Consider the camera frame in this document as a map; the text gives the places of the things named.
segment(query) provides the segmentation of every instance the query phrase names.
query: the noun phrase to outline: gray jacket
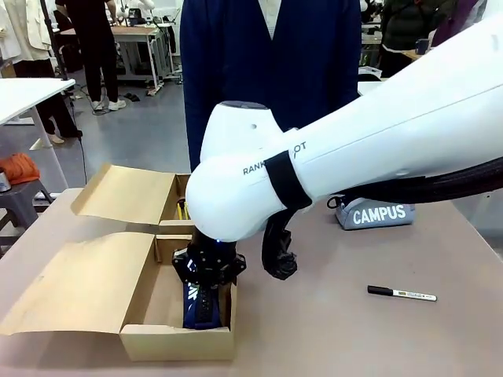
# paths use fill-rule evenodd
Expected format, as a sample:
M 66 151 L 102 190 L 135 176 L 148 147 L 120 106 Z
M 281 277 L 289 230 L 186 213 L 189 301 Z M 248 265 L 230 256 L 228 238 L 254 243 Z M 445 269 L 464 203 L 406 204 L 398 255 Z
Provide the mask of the gray jacket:
M 398 51 L 415 49 L 450 16 L 457 0 L 386 0 L 381 16 L 383 44 Z

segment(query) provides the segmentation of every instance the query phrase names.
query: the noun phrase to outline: box lid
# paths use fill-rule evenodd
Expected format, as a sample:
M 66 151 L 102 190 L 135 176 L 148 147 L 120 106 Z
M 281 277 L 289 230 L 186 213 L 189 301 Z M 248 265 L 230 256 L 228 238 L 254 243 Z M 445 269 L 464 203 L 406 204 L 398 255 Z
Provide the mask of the box lid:
M 158 225 L 176 174 L 105 164 L 72 203 L 74 214 Z
M 66 244 L 9 311 L 0 332 L 120 333 L 153 240 L 124 232 Z

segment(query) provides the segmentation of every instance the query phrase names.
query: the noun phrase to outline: marker cap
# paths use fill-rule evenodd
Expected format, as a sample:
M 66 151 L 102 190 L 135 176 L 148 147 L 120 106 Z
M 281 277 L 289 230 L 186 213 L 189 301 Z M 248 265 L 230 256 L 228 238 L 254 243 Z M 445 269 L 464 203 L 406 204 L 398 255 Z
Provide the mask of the marker cap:
M 381 295 L 381 296 L 392 296 L 393 290 L 385 287 L 375 287 L 373 285 L 367 286 L 367 292 L 373 295 Z

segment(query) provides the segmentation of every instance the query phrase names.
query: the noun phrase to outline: gray stool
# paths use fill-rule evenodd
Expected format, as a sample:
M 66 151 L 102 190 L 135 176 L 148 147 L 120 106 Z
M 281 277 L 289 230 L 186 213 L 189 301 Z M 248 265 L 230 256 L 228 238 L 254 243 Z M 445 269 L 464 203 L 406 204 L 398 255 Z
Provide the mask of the gray stool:
M 33 206 L 35 195 L 41 192 L 49 203 L 53 202 L 41 181 L 31 181 L 13 185 L 8 192 L 0 192 L 0 208 L 7 210 L 7 215 L 0 219 L 0 230 L 11 221 L 15 227 L 21 226 L 28 229 L 39 216 Z M 10 246 L 19 237 L 0 236 L 0 246 Z

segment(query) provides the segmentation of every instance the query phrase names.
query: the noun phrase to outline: black pants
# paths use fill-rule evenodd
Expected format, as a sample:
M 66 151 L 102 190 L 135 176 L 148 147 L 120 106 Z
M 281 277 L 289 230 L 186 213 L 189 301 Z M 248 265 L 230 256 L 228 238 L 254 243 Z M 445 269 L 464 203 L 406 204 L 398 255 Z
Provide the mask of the black pants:
M 107 89 L 107 96 L 111 102 L 117 102 L 119 89 L 117 84 L 117 52 L 112 39 L 100 41 L 80 39 L 82 59 L 86 70 L 87 89 L 92 101 L 101 101 L 101 71 Z
M 23 60 L 14 64 L 14 71 L 17 77 L 55 77 L 53 66 L 50 60 Z M 63 97 L 60 94 L 55 94 L 51 98 L 37 104 L 37 111 L 44 125 L 44 129 L 48 134 L 54 134 L 54 123 L 50 117 L 54 117 L 57 128 L 62 137 L 78 137 L 77 127 L 73 123 L 73 119 L 68 112 Z
M 384 78 L 390 78 L 411 63 L 412 59 L 402 53 L 391 53 L 383 48 L 380 49 L 379 69 L 383 72 Z

